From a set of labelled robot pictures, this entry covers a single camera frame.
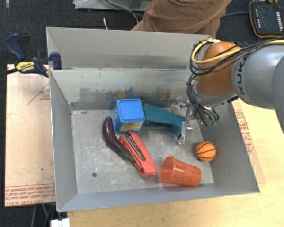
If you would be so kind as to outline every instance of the orange plastic cup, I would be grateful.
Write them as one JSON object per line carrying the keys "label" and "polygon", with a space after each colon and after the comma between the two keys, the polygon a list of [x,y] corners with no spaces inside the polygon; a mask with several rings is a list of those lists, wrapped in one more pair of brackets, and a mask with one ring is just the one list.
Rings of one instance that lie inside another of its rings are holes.
{"label": "orange plastic cup", "polygon": [[201,181],[201,170],[190,164],[179,161],[173,156],[165,158],[161,167],[161,181],[196,187]]}

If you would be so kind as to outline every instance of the blue cube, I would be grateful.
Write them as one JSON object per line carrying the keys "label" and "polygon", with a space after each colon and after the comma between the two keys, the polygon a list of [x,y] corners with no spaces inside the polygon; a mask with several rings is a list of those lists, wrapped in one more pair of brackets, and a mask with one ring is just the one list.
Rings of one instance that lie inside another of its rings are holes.
{"label": "blue cube", "polygon": [[140,99],[119,99],[111,111],[116,134],[127,131],[138,133],[145,121],[145,114]]}

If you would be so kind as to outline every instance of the plastic eggplant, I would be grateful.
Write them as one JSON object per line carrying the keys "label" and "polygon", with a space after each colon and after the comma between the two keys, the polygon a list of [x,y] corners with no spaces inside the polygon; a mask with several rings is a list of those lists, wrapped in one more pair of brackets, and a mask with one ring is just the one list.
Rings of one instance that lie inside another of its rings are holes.
{"label": "plastic eggplant", "polygon": [[102,134],[105,143],[113,149],[123,160],[134,162],[134,159],[125,150],[117,136],[115,135],[113,120],[111,117],[107,117],[102,125]]}

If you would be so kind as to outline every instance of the gray bin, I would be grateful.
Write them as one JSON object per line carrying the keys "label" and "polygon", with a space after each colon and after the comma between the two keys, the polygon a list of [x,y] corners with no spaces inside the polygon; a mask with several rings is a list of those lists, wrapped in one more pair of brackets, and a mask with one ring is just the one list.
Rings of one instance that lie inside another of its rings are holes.
{"label": "gray bin", "polygon": [[[185,115],[174,103],[187,100],[192,46],[208,35],[47,28],[48,53],[58,52],[62,70],[50,71],[56,206],[59,212],[257,193],[259,188],[232,104],[216,108],[212,127],[191,121],[191,142],[173,132],[143,126],[139,136],[158,174],[141,178],[102,138],[102,123],[119,93]],[[211,162],[195,156],[208,140]],[[197,187],[165,184],[160,167],[168,155],[199,167]]]}

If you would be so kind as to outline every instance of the small orange ball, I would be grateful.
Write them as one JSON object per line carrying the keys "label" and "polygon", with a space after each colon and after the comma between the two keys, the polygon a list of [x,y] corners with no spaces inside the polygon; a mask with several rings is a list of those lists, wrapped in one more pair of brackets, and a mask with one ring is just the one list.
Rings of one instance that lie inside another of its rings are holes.
{"label": "small orange ball", "polygon": [[216,146],[209,141],[203,141],[198,144],[195,152],[201,161],[211,161],[217,154]]}

